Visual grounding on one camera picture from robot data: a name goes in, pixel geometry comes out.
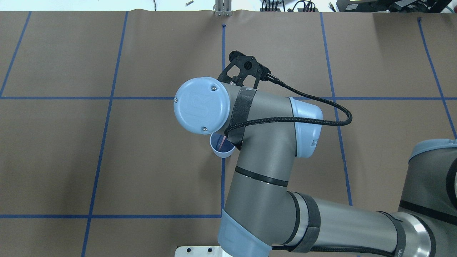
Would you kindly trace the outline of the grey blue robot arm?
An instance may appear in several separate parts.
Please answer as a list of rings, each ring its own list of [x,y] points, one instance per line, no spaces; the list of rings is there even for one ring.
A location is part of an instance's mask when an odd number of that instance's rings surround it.
[[[201,77],[177,90],[174,112],[191,133],[227,130],[240,150],[218,234],[227,254],[456,256],[456,140],[419,142],[398,211],[372,212],[287,190],[295,158],[313,154],[321,126],[342,125],[319,107]]]

